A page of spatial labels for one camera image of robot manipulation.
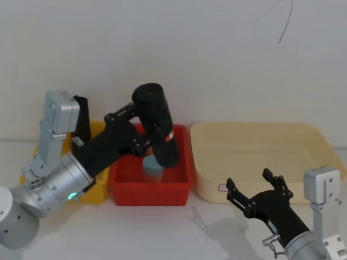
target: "white wall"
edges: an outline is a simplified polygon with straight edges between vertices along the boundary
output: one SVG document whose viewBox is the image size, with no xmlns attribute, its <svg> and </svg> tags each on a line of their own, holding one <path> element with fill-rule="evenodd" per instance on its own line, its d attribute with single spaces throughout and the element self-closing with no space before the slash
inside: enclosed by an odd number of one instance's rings
<svg viewBox="0 0 347 260">
<path fill-rule="evenodd" d="M 101 119 L 141 83 L 176 122 L 303 121 L 347 146 L 347 1 L 2 0 L 0 138 L 36 139 L 47 89 Z"/>
</svg>

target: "red plastic bin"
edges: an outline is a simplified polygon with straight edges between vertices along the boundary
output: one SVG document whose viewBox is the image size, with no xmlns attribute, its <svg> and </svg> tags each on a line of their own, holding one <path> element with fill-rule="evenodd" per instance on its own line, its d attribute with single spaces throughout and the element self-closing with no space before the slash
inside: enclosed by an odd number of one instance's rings
<svg viewBox="0 0 347 260">
<path fill-rule="evenodd" d="M 143 132 L 140 124 L 135 124 Z M 166 168 L 161 183 L 148 183 L 143 179 L 142 159 L 126 155 L 111 167 L 110 187 L 114 202 L 120 206 L 184 206 L 193 185 L 193 164 L 189 149 L 187 129 L 174 125 L 179 163 L 174 168 Z"/>
</svg>

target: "green indicator light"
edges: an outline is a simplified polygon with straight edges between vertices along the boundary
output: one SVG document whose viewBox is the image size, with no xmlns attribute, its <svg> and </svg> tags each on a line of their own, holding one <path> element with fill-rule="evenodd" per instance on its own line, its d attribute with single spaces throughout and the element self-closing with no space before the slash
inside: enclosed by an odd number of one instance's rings
<svg viewBox="0 0 347 260">
<path fill-rule="evenodd" d="M 73 197 L 77 196 L 77 192 L 73 192 L 69 195 L 68 199 L 73 199 Z"/>
</svg>

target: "white table surface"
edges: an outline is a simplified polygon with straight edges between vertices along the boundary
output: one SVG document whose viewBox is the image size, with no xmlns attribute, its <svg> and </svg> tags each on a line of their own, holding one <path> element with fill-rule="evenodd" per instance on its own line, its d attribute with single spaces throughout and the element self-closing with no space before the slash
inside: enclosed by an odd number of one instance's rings
<svg viewBox="0 0 347 260">
<path fill-rule="evenodd" d="M 0 185 L 18 184 L 32 142 L 0 142 Z M 337 151 L 347 164 L 347 151 Z M 347 188 L 343 184 L 343 201 Z M 308 205 L 293 205 L 312 228 Z M 271 235 L 259 220 L 246 219 L 231 204 L 211 204 L 190 193 L 185 207 L 66 205 L 41 219 L 36 239 L 22 250 L 0 248 L 0 260 L 253 260 L 273 259 L 261 241 Z M 340 216 L 347 216 L 342 204 Z M 347 241 L 347 223 L 340 221 Z"/>
</svg>

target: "cream plastic tray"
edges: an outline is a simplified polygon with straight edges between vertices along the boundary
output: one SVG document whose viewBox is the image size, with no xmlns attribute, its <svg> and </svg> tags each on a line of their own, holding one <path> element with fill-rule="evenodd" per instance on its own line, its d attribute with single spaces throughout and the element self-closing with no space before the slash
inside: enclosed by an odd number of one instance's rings
<svg viewBox="0 0 347 260">
<path fill-rule="evenodd" d="M 331 166 L 346 169 L 324 137 L 303 123 L 210 122 L 190 129 L 196 167 L 196 192 L 213 203 L 225 203 L 226 182 L 232 178 L 248 198 L 272 189 L 264 168 L 284 176 L 294 193 L 291 203 L 305 204 L 304 172 Z"/>
</svg>

